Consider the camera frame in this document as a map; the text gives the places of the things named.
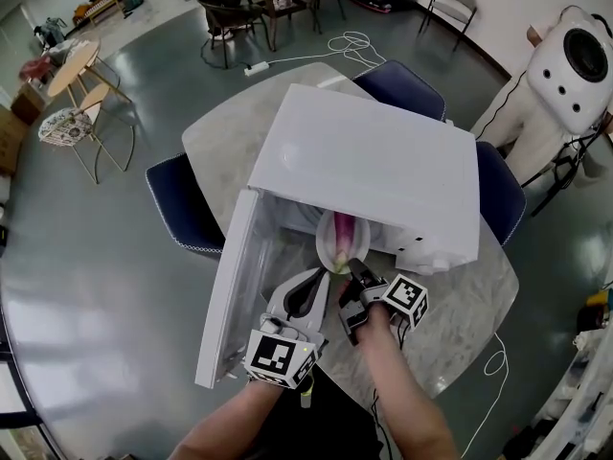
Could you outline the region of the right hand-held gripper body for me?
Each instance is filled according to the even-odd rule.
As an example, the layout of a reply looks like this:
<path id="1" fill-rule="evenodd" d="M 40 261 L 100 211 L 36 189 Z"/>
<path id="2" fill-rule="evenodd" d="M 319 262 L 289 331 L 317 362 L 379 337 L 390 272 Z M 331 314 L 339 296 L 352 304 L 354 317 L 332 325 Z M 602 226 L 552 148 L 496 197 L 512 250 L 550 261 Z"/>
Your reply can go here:
<path id="1" fill-rule="evenodd" d="M 359 284 L 359 301 L 339 304 L 341 323 L 353 346 L 357 344 L 356 330 L 368 322 L 373 304 L 385 305 L 392 316 L 399 315 L 414 330 L 428 310 L 428 291 L 402 274 L 380 287 L 363 288 Z"/>

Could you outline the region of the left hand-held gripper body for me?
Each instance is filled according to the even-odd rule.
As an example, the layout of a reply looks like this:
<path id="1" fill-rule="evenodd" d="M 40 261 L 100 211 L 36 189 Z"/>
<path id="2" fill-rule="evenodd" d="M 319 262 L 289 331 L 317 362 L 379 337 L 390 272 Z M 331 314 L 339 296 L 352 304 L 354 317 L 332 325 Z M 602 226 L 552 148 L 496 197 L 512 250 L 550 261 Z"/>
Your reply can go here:
<path id="1" fill-rule="evenodd" d="M 250 334 L 244 368 L 251 378 L 296 389 L 322 354 L 325 304 L 314 304 L 303 316 L 291 316 L 282 305 L 269 304 L 261 326 Z"/>

